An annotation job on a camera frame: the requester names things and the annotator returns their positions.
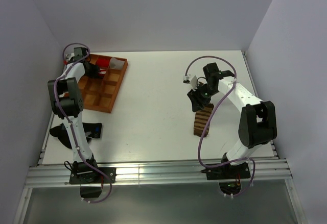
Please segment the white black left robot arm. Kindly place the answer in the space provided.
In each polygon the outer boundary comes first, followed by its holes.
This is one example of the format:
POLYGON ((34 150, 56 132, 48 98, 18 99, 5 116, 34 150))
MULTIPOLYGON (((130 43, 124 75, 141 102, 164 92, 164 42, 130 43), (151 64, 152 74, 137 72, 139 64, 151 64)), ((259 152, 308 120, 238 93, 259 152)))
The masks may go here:
POLYGON ((90 50, 86 45, 72 43, 64 49, 73 45, 77 45, 73 56, 67 61, 63 73, 58 78, 48 81, 48 91, 52 111, 62 120, 66 129, 73 150, 73 161, 76 164, 86 165, 81 171, 81 177, 86 182, 93 183, 98 180, 100 171, 96 166, 82 124, 84 104, 78 82, 84 75, 94 78, 99 68, 87 61, 90 50))

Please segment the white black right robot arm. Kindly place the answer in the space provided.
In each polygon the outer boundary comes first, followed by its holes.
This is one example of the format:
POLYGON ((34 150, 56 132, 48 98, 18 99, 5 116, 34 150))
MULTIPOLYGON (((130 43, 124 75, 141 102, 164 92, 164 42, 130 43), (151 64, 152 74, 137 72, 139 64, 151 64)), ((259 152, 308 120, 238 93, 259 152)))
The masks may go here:
POLYGON ((263 101, 248 91, 238 82, 234 67, 222 71, 216 63, 209 63, 203 68, 205 84, 198 84, 197 77, 185 73, 184 83, 191 85, 187 93, 193 112, 204 110, 217 93, 223 97, 214 106, 200 136, 202 141, 211 120, 225 99, 229 99, 240 113, 238 141, 225 154, 226 161, 217 164, 227 178, 234 177, 239 171, 239 164, 251 159, 251 155, 262 145, 277 137, 275 105, 263 101))

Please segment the brown beige striped sock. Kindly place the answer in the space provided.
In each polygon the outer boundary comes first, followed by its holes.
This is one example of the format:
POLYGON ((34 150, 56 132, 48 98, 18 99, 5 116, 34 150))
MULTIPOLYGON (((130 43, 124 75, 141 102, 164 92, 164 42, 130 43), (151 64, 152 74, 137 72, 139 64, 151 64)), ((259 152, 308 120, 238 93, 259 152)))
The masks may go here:
POLYGON ((201 137, 205 125, 208 122, 210 115, 214 109, 214 104, 210 98, 206 99, 205 106, 203 109, 199 105, 192 105, 192 111, 195 113, 193 134, 195 136, 201 137))

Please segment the red white striped sock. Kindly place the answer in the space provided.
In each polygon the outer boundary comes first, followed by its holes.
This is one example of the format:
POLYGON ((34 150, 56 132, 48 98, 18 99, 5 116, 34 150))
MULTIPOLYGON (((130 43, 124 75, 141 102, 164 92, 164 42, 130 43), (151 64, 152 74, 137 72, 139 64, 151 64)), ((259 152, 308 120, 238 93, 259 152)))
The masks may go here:
POLYGON ((100 68, 98 72, 99 77, 104 78, 104 76, 106 75, 106 71, 107 71, 106 68, 100 68))

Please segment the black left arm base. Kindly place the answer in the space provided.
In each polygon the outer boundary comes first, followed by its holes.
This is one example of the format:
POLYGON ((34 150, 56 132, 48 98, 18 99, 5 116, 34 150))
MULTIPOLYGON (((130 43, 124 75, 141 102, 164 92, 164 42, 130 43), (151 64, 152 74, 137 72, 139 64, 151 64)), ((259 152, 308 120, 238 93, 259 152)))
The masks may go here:
POLYGON ((94 170, 87 166, 84 162, 74 162, 71 164, 68 161, 64 162, 64 167, 70 171, 69 184, 80 185, 80 196, 84 201, 89 202, 102 202, 111 193, 112 184, 115 182, 116 168, 115 167, 98 167, 96 162, 89 162, 93 167, 99 171, 94 170), (109 184, 109 193, 103 200, 99 197, 102 194, 104 184, 109 184))

